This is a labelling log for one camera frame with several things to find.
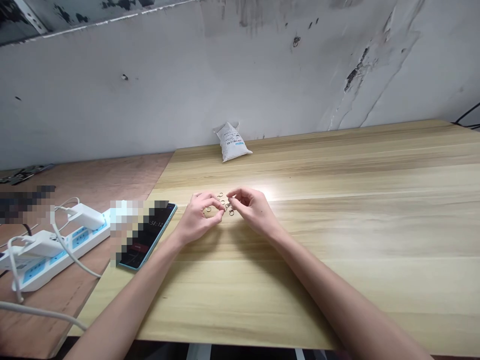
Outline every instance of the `white charger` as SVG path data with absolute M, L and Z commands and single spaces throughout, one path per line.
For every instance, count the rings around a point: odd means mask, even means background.
M 31 237 L 24 236 L 23 241 L 29 244 L 24 246 L 18 255 L 33 254 L 53 258 L 64 250 L 56 239 L 57 236 L 53 232 L 46 230 L 39 231 Z
M 105 224 L 104 216 L 100 212 L 82 203 L 63 210 L 67 212 L 69 222 L 74 221 L 90 230 L 97 230 Z

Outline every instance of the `forearm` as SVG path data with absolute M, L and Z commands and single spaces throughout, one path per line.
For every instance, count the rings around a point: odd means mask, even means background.
M 65 359 L 123 359 L 168 269 L 181 250 L 175 233 L 97 317 Z
M 269 241 L 356 359 L 432 359 L 387 315 L 286 231 L 278 231 Z

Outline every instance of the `metal bracket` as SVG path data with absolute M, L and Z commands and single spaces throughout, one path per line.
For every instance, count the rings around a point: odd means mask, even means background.
M 35 13 L 32 11 L 30 6 L 24 0 L 13 0 L 13 1 L 18 6 L 20 11 L 23 13 L 23 15 L 25 16 L 25 19 L 28 20 L 28 22 L 35 28 L 35 30 L 40 35 L 48 33 L 48 30 L 43 24 L 43 22 L 40 21 L 37 15 L 35 15 Z

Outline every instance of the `blue phone case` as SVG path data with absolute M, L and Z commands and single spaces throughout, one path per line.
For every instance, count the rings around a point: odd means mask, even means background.
M 174 205 L 173 210 L 171 211 L 170 216 L 169 216 L 168 219 L 166 220 L 165 225 L 161 228 L 160 233 L 158 233 L 158 236 L 156 237 L 155 241 L 154 241 L 153 244 L 150 246 L 150 249 L 149 249 L 148 252 L 146 253 L 145 258 L 144 258 L 143 261 L 141 262 L 140 266 L 139 266 L 139 267 L 131 267 L 131 266 L 122 264 L 121 262 L 119 262 L 118 265 L 123 266 L 123 267 L 125 267 L 125 268 L 129 268 L 129 269 L 135 270 L 135 271 L 138 271 L 138 270 L 140 270 L 140 269 L 142 268 L 142 266 L 145 264 L 145 262 L 149 259 L 150 255 L 152 254 L 152 251 L 153 251 L 153 250 L 155 249 L 155 247 L 157 246 L 160 238 L 162 237 L 162 234 L 164 233 L 165 229 L 167 228 L 167 226 L 168 226 L 169 223 L 170 223 L 170 220 L 172 219 L 172 217 L 174 216 L 175 212 L 177 211 L 177 205 L 176 205 L 176 204 L 173 204 L 173 203 L 171 203 L 171 202 L 170 202 L 169 204 L 170 204 L 170 205 Z

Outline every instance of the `phone screen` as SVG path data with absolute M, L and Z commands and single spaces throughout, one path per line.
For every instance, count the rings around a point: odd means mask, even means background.
M 131 239 L 131 245 L 127 245 L 126 252 L 121 253 L 120 264 L 138 269 L 162 229 L 167 227 L 174 210 L 175 205 L 171 203 L 165 208 L 155 208 L 154 214 L 148 217 L 148 222 L 141 226 L 139 224 L 137 236 Z

